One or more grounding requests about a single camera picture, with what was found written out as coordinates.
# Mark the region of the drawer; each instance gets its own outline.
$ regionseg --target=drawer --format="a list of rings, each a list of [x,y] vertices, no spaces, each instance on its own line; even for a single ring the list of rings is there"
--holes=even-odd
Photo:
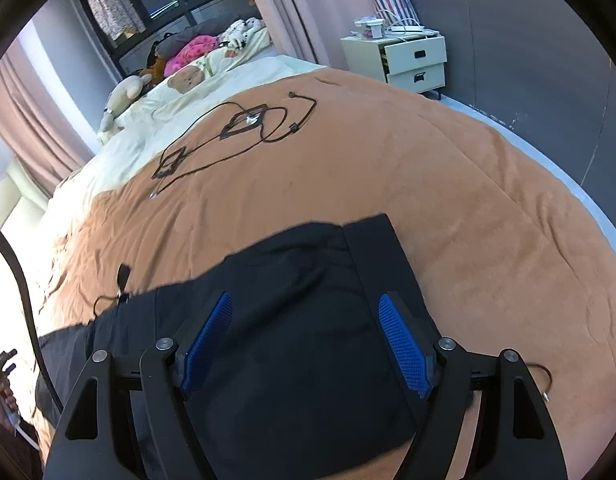
[[[417,94],[439,88],[446,84],[444,76],[444,64],[423,66],[400,74],[388,74],[388,84],[398,86],[404,90],[410,90]]]
[[[413,40],[388,45],[384,48],[388,72],[399,74],[422,66],[445,63],[446,38],[428,38],[427,40]]]

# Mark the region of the white nightstand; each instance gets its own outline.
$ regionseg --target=white nightstand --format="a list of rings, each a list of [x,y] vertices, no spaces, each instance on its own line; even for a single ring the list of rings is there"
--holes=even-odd
[[[422,93],[446,84],[446,39],[405,34],[400,38],[342,38],[341,45],[351,72]]]

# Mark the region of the brown bedspread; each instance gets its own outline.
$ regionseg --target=brown bedspread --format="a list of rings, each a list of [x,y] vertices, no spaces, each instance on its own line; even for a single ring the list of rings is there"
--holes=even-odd
[[[54,263],[42,332],[91,319],[95,298],[116,292],[121,263],[133,269],[128,289],[143,292],[198,276],[295,224],[385,212],[442,334],[470,351],[512,347],[552,370],[548,408],[569,475],[580,478],[616,430],[616,254],[593,218],[494,129],[422,96],[323,69],[233,99],[287,106],[288,122],[297,121],[308,104],[289,91],[319,99],[299,133],[152,200],[156,161],[98,196]],[[234,113],[220,108],[175,148],[210,138]],[[278,120],[275,112],[266,118]],[[178,173],[258,135],[211,143]],[[472,441],[465,433],[449,478],[463,474]],[[391,479],[404,453],[338,477]]]

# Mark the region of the pink curtain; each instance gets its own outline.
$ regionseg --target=pink curtain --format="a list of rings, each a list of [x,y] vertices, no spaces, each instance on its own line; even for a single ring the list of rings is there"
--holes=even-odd
[[[92,157],[17,40],[0,61],[0,137],[48,194]]]
[[[347,69],[339,40],[373,12],[372,0],[255,0],[277,50]]]

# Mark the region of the human hand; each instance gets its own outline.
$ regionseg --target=human hand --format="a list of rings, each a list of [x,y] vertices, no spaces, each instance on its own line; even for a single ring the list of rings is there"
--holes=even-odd
[[[12,424],[8,420],[8,415],[2,406],[2,399],[5,400],[6,405],[13,411],[18,412],[19,407],[17,406],[17,399],[15,399],[12,390],[10,389],[10,381],[8,378],[3,378],[3,381],[0,383],[0,424],[9,432],[14,433],[15,428],[12,427]]]

